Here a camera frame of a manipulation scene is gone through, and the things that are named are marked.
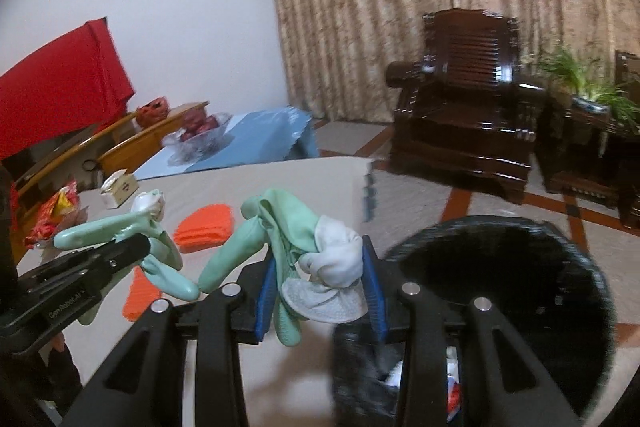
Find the folded orange cloth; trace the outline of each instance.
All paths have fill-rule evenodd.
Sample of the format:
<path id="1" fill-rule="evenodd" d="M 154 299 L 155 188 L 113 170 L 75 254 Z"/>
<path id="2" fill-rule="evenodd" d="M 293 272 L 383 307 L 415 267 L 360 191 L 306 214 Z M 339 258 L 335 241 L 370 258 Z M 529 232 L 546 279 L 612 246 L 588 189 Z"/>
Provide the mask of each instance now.
<path id="1" fill-rule="evenodd" d="M 140 266 L 133 269 L 133 282 L 129 288 L 129 296 L 122 308 L 122 316 L 129 322 L 135 322 L 162 292 L 156 288 L 142 273 Z"/>
<path id="2" fill-rule="evenodd" d="M 227 204 L 210 204 L 185 217 L 174 233 L 182 253 L 219 247 L 231 237 L 234 217 Z"/>

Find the silver screw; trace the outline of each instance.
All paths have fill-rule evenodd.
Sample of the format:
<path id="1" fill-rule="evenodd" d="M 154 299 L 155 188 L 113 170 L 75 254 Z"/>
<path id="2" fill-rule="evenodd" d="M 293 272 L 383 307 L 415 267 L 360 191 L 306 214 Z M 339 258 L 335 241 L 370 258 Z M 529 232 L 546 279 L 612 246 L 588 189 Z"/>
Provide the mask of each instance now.
<path id="1" fill-rule="evenodd" d="M 238 295 L 241 290 L 242 288 L 240 287 L 240 285 L 235 282 L 230 282 L 229 284 L 225 284 L 224 286 L 222 286 L 222 293 L 227 297 L 234 297 Z"/>
<path id="2" fill-rule="evenodd" d="M 486 297 L 478 297 L 474 300 L 474 306 L 481 312 L 487 312 L 491 309 L 491 301 Z"/>
<path id="3" fill-rule="evenodd" d="M 162 313 L 169 309 L 169 301 L 167 299 L 156 299 L 151 303 L 151 311 L 154 313 Z"/>
<path id="4" fill-rule="evenodd" d="M 420 293 L 420 285 L 415 282 L 406 282 L 402 285 L 402 291 L 407 295 L 418 295 Z"/>

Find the red cloth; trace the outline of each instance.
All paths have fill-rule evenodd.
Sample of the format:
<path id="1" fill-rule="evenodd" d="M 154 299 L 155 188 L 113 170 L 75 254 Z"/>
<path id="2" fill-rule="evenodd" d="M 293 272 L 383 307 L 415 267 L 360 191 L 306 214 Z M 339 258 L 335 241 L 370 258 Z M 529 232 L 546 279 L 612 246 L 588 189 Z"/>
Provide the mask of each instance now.
<path id="1" fill-rule="evenodd" d="M 106 19 L 86 22 L 0 76 L 0 160 L 113 120 L 133 93 Z"/>

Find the tissue box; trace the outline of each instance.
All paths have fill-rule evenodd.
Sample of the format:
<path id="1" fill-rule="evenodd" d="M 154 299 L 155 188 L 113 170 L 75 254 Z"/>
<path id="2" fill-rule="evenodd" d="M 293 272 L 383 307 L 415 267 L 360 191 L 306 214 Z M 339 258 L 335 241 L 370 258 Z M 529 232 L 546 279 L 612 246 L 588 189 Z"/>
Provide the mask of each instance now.
<path id="1" fill-rule="evenodd" d="M 100 197 L 107 208 L 118 208 L 138 190 L 138 180 L 126 172 L 125 169 L 116 171 L 102 184 Z"/>

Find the potted plant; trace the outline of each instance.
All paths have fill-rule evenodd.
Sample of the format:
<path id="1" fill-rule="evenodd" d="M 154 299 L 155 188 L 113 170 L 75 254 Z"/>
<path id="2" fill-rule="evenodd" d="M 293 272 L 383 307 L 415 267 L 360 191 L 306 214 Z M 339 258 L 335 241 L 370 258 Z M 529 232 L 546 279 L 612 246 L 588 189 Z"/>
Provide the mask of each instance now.
<path id="1" fill-rule="evenodd" d="M 554 52 L 542 56 L 538 63 L 540 70 L 548 74 L 556 92 L 570 96 L 570 103 L 590 114 L 611 115 L 620 126 L 634 133 L 640 129 L 636 118 L 640 107 L 626 97 L 620 89 L 634 79 L 613 86 L 602 78 L 596 80 L 594 65 L 599 59 L 589 62 L 579 60 L 571 50 L 559 47 Z"/>

